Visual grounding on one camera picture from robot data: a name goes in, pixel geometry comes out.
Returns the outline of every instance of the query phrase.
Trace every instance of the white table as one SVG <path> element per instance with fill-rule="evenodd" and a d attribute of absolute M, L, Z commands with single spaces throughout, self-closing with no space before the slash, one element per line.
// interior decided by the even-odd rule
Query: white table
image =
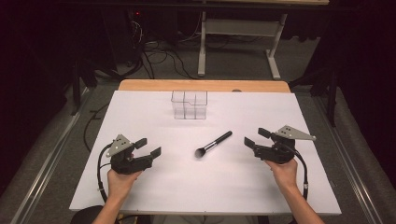
<path fill-rule="evenodd" d="M 170 91 L 116 91 L 78 184 L 71 210 L 103 204 L 97 191 L 99 152 L 122 133 L 131 141 L 147 137 L 148 144 L 136 157 L 162 147 L 153 167 L 135 182 L 121 212 L 183 215 L 279 215 L 290 210 L 273 174 L 244 145 L 244 137 L 271 146 L 258 128 L 276 131 L 288 124 L 309 133 L 293 93 L 208 93 L 205 120 L 174 119 Z M 194 151 L 222 134 L 233 135 L 201 160 Z M 296 148 L 308 166 L 308 202 L 320 215 L 341 214 L 318 153 L 311 141 L 298 140 Z M 104 157 L 102 164 L 109 162 Z M 298 185 L 303 185 L 300 165 Z M 106 182 L 108 166 L 102 169 Z"/>

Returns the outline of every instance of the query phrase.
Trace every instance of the transparent container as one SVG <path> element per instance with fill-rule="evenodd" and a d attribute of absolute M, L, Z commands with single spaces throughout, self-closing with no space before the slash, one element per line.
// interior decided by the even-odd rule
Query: transparent container
<path fill-rule="evenodd" d="M 172 91 L 175 119 L 206 119 L 207 91 Z"/>

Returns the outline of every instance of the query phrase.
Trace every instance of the person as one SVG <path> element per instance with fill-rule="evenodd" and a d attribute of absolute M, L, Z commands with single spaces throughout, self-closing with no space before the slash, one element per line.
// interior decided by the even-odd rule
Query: person
<path fill-rule="evenodd" d="M 265 161 L 266 164 L 271 168 L 274 173 L 275 181 L 279 187 L 280 192 L 285 197 L 294 218 L 299 224 L 320 224 L 324 223 L 323 220 L 318 216 L 318 214 L 312 209 L 312 207 L 305 200 L 301 192 L 297 187 L 296 176 L 297 176 L 297 161 L 295 159 L 284 163 L 277 164 L 272 161 Z M 114 170 L 109 170 L 107 173 L 108 180 L 108 198 L 100 211 L 99 215 L 96 217 L 94 224 L 113 224 L 117 218 L 120 208 L 123 202 L 127 198 L 129 191 L 131 190 L 136 179 L 142 174 L 142 172 L 134 173 L 131 175 L 119 175 Z M 157 220 L 154 218 L 154 222 L 159 223 L 164 221 L 164 217 L 159 216 Z M 221 217 L 214 217 L 215 223 L 229 223 L 227 220 L 220 220 Z M 246 217 L 247 222 L 245 223 L 257 223 Z M 186 223 L 198 223 L 204 221 L 204 217 L 200 219 L 199 217 L 194 217 L 194 220 L 187 220 L 180 217 L 178 220 L 185 220 Z"/>

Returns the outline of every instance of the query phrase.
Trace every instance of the gray carpet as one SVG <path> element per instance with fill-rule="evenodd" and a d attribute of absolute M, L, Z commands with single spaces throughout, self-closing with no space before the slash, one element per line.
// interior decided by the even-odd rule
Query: gray carpet
<path fill-rule="evenodd" d="M 221 46 L 221 42 L 211 42 L 209 46 L 212 48 L 207 50 L 205 79 L 271 79 L 268 64 L 263 57 L 262 44 L 265 44 L 265 41 L 235 42 L 218 49 L 216 47 Z M 276 62 L 284 80 L 293 80 L 303 74 L 316 44 L 317 41 L 300 43 L 295 39 L 281 41 L 276 52 Z M 198 47 L 179 45 L 174 50 L 182 59 L 186 71 L 191 76 L 196 76 Z M 158 62 L 158 64 L 152 65 L 156 78 L 185 78 L 176 72 L 177 69 L 185 75 L 181 63 L 177 59 L 175 65 L 170 56 L 162 62 L 165 56 L 163 53 L 151 55 L 148 52 L 148 56 L 152 63 Z M 123 69 L 125 68 L 121 65 L 120 71 L 122 72 Z M 148 77 L 148 72 L 143 68 L 130 76 L 130 78 Z M 36 204 L 33 204 L 33 212 L 27 214 L 25 223 L 70 222 L 74 212 L 69 211 L 68 207 L 85 162 L 89 157 L 89 151 L 84 146 L 84 130 L 93 115 L 92 111 L 98 110 L 108 103 L 112 93 L 117 88 L 117 82 L 100 79 L 98 87 L 89 90 L 86 94 L 89 98 L 81 108 L 80 117 L 64 143 L 62 157 L 60 157 L 56 168 L 51 173 L 44 192 L 42 195 L 38 195 L 39 200 Z M 361 201 L 356 195 L 356 189 L 352 188 L 350 176 L 332 137 L 332 129 L 329 129 L 326 120 L 323 118 L 323 112 L 318 106 L 318 102 L 325 103 L 325 99 L 311 97 L 307 92 L 307 87 L 297 88 L 295 93 L 310 132 L 318 138 L 318 141 L 315 142 L 318 154 L 343 213 L 340 216 L 323 217 L 323 219 L 326 223 L 373 223 L 368 220 L 369 215 L 364 211 Z M 71 119 L 71 110 L 72 104 L 69 101 L 63 111 L 53 119 L 40 135 L 25 158 L 21 169 L 1 198 L 0 223 L 9 223 L 14 218 L 40 168 L 56 147 L 64 129 L 67 128 Z M 86 140 L 89 147 L 95 141 L 105 114 L 106 109 L 100 111 L 96 116 L 98 119 L 92 120 L 86 130 Z M 353 164 L 369 195 L 371 195 L 382 222 L 396 223 L 394 215 L 396 214 L 395 190 L 377 164 L 370 148 L 367 147 L 359 128 L 347 109 L 341 92 L 337 96 L 336 123 L 336 131 L 340 133 L 343 144 L 346 146 L 348 154 L 351 155 Z M 290 216 L 270 217 L 271 223 L 289 223 L 289 221 Z"/>

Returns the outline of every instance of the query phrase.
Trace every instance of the human hand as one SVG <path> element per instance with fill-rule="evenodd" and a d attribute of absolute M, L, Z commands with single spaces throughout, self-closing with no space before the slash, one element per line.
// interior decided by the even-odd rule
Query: human hand
<path fill-rule="evenodd" d="M 143 171 L 136 172 L 130 175 L 120 175 L 113 169 L 107 172 L 108 182 L 108 199 L 116 200 L 119 203 L 128 196 L 129 191 L 136 179 L 142 174 Z"/>
<path fill-rule="evenodd" d="M 274 173 L 274 178 L 282 193 L 290 188 L 297 188 L 297 161 L 295 159 L 277 164 L 273 161 L 265 161 Z"/>

